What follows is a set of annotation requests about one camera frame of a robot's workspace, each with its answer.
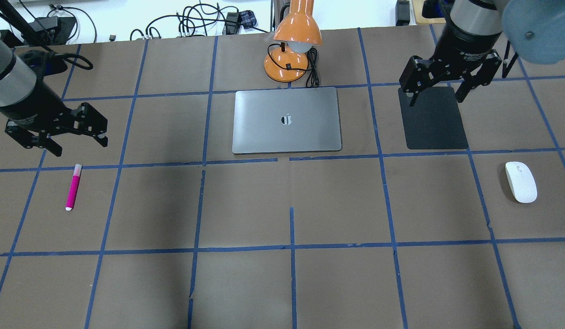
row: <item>laptop lid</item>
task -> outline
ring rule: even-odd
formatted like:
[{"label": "laptop lid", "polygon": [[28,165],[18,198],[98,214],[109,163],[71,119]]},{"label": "laptop lid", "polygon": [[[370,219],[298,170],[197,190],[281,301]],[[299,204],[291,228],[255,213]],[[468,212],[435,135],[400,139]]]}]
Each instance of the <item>laptop lid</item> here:
[{"label": "laptop lid", "polygon": [[234,154],[341,150],[333,87],[236,92]]}]

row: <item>highlighter pen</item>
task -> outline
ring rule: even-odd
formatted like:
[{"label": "highlighter pen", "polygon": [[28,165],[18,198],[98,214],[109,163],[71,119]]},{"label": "highlighter pen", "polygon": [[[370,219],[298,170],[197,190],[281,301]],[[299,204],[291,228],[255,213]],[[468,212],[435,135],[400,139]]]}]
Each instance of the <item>highlighter pen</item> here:
[{"label": "highlighter pen", "polygon": [[67,195],[67,203],[65,210],[71,211],[75,206],[75,196],[77,196],[77,188],[80,186],[81,164],[76,164],[73,170],[73,178],[71,179],[71,186],[69,186],[69,195]]}]

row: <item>white background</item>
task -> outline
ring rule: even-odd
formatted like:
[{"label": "white background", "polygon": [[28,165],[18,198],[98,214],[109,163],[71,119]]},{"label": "white background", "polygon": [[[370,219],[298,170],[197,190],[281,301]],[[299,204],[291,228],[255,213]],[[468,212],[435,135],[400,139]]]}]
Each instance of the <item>white background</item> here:
[{"label": "white background", "polygon": [[[204,3],[216,5],[211,0],[203,0]],[[111,34],[116,34],[116,40],[128,40],[133,29],[144,28],[153,19],[171,15],[178,11],[180,14],[187,5],[198,4],[199,0],[77,0],[67,2],[56,2],[55,0],[38,0],[25,2],[28,9],[36,17],[44,17],[49,12],[49,4],[73,6],[84,9],[94,19],[98,28],[98,42],[107,42]],[[270,0],[229,0],[220,1],[220,7],[236,6],[240,11],[252,10],[258,20],[257,27],[270,30]],[[396,0],[316,0],[314,2],[314,19],[320,29],[349,29],[353,27],[393,27],[395,25]],[[21,13],[27,21],[33,21],[32,17],[17,2],[13,6]],[[90,43],[94,40],[94,28],[90,20],[81,12],[72,11],[79,20],[79,36],[70,40],[69,43]],[[178,19],[169,17],[157,21],[153,25],[159,29],[163,38],[178,36]],[[216,23],[215,27],[208,29],[209,35],[221,35],[223,23]],[[9,25],[0,19],[0,29],[9,29]],[[255,30],[244,30],[242,33],[255,33]]]}]

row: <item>blue plaid object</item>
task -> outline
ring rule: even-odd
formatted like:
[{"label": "blue plaid object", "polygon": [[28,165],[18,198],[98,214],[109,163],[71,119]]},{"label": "blue plaid object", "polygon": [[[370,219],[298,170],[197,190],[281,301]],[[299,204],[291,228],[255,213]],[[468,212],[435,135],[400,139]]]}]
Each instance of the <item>blue plaid object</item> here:
[{"label": "blue plaid object", "polygon": [[253,11],[243,11],[240,13],[242,26],[247,29],[256,26],[256,16]]}]

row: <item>white mouse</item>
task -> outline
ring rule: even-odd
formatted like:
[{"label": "white mouse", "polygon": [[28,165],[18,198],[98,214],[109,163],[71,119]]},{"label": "white mouse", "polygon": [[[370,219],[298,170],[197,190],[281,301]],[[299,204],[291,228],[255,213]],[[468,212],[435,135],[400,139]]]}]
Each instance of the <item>white mouse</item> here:
[{"label": "white mouse", "polygon": [[506,176],[517,202],[530,203],[537,199],[537,183],[527,165],[522,162],[506,163]]}]

